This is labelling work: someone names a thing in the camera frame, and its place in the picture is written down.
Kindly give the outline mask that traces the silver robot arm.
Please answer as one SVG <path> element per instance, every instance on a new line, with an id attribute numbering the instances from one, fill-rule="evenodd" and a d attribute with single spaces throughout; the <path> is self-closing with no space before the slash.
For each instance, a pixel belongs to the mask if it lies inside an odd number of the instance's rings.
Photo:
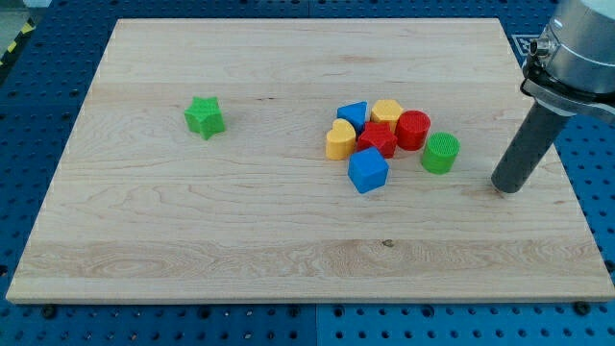
<path id="1" fill-rule="evenodd" d="M 614 0 L 558 2 L 529 46 L 521 90 L 562 116 L 614 122 Z"/>

